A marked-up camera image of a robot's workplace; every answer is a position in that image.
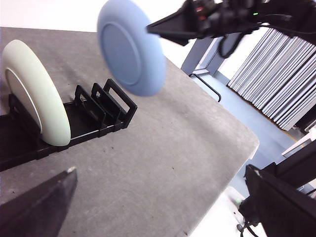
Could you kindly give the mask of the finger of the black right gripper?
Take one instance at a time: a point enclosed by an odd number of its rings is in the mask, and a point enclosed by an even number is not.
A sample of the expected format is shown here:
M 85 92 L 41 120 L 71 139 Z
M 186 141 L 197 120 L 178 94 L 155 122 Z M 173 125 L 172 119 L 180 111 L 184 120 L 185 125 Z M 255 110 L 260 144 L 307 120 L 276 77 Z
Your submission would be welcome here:
M 179 9 L 169 16 L 149 24 L 147 32 L 186 46 L 189 40 L 198 37 L 198 18 L 191 10 Z

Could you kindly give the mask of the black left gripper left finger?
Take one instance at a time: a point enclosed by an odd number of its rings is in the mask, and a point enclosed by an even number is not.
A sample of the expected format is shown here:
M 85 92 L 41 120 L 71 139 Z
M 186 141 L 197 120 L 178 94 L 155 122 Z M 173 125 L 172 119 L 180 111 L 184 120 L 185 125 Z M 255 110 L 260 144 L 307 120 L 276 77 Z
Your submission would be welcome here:
M 77 187 L 71 167 L 20 196 L 0 205 L 2 237 L 56 237 Z

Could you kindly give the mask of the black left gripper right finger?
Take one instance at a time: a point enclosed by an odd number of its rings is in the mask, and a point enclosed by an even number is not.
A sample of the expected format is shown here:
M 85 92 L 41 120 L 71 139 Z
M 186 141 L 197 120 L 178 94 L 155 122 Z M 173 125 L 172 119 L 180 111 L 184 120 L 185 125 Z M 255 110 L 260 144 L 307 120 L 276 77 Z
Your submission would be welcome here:
M 268 237 L 314 237 L 316 200 L 264 170 L 248 165 L 245 181 L 255 220 Z

